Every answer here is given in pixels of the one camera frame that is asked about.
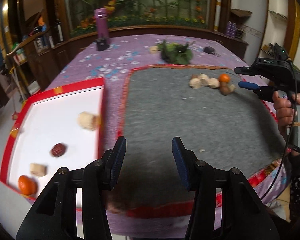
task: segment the black cable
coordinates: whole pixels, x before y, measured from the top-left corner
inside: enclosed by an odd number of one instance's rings
[[[283,154],[282,154],[282,158],[281,158],[281,163],[279,165],[279,168],[278,168],[278,172],[277,174],[275,175],[270,187],[267,189],[267,191],[263,194],[263,196],[260,198],[261,200],[263,200],[265,198],[265,196],[269,193],[269,191],[272,189],[274,183],[276,182],[277,180],[277,177],[279,176],[279,173],[280,173],[280,170],[282,168],[282,165],[283,165],[283,160],[286,156],[286,151],[288,149],[288,142],[290,140],[290,137],[291,137],[291,134],[292,134],[292,128],[293,128],[293,122],[294,122],[294,118],[296,116],[296,111],[297,111],[297,80],[296,80],[296,76],[295,76],[295,72],[294,72],[294,68],[293,68],[293,63],[291,61],[291,59],[289,61],[287,61],[290,66],[291,66],[291,70],[292,70],[292,73],[293,73],[293,78],[294,78],[294,82],[295,82],[295,102],[294,102],[294,113],[293,113],[293,119],[292,119],[292,124],[291,124],[291,128],[290,128],[290,131],[289,131],[289,134],[288,134],[288,137],[287,137],[287,141],[286,141],[286,145],[284,147],[284,150],[283,150]]]

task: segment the human hand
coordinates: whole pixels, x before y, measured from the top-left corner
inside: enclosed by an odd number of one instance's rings
[[[278,129],[283,138],[287,139],[287,125],[291,125],[293,121],[294,109],[291,107],[291,102],[286,98],[279,98],[277,91],[272,96],[274,102],[274,109],[278,120]],[[297,94],[297,103],[300,104],[300,93]],[[292,151],[293,155],[298,155],[297,152]]]

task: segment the purple tablecloth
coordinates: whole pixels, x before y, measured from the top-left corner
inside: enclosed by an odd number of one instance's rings
[[[106,51],[98,52],[95,45],[89,45],[70,62],[62,72],[55,78],[48,89],[65,84],[82,81],[90,78],[104,77],[106,80],[107,116],[105,120],[105,149],[113,147],[116,137],[120,116],[118,113],[122,87],[129,71],[136,67],[154,64],[164,64],[160,54],[150,54],[149,47],[166,39],[168,42],[186,43],[195,41],[190,46],[194,57],[193,65],[226,66],[234,69],[238,66],[247,66],[241,59],[223,47],[216,41],[188,38],[181,36],[163,35],[136,35],[111,39],[111,46]],[[220,57],[202,52],[206,46],[212,46]],[[248,82],[266,85],[264,81],[256,76],[243,76]],[[273,104],[266,103],[270,111],[274,112]],[[277,170],[273,171],[255,190],[261,196],[269,187]],[[273,200],[284,190],[287,184],[287,174],[282,169],[280,176],[271,190],[264,198],[264,203]],[[119,235],[133,237],[157,237],[157,238],[183,238],[186,232],[189,216],[180,218],[158,218],[158,219],[136,219],[128,218],[122,214],[107,213],[111,232]],[[221,208],[216,210],[215,228],[220,226]],[[81,213],[77,214],[77,222],[82,223]]]

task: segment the purple thermos bottle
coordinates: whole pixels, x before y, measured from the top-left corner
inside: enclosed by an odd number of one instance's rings
[[[96,17],[97,31],[98,31],[98,39],[105,38],[109,43],[109,31],[107,24],[107,11],[106,8],[99,8],[94,10],[94,15]]]

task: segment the person's arm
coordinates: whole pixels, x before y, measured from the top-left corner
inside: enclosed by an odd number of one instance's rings
[[[281,135],[286,139],[287,125],[292,124],[294,109],[290,108],[290,101],[279,98],[278,92],[273,94],[273,101],[278,120],[278,129]],[[300,94],[297,96],[297,102],[300,104]],[[289,161],[292,166],[289,205],[290,219],[292,222],[295,222],[300,216],[300,153],[292,151],[291,154],[289,154]]]

